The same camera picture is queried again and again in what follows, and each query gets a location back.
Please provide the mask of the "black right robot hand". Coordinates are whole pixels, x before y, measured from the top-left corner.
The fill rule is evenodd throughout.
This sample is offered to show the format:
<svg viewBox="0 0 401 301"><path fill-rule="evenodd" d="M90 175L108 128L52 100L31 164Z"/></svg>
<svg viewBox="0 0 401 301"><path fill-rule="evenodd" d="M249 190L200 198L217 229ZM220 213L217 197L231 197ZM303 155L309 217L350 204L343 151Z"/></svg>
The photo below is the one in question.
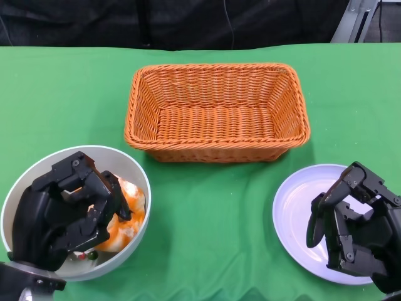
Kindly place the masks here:
<svg viewBox="0 0 401 301"><path fill-rule="evenodd" d="M391 300L400 300L400 196L384 180L353 162L311 202L306 245L325 240L327 268L369 277Z"/></svg>

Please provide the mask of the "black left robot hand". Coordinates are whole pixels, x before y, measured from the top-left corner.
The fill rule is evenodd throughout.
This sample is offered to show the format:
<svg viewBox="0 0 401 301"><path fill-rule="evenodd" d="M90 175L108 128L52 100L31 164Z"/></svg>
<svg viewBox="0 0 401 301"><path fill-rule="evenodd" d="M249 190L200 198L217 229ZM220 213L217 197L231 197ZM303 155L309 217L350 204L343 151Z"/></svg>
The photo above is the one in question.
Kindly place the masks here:
<svg viewBox="0 0 401 301"><path fill-rule="evenodd" d="M54 272L69 254L109 239L107 226L115 215L131 219L117 177L75 152L24 190L13 221L11 259Z"/></svg>

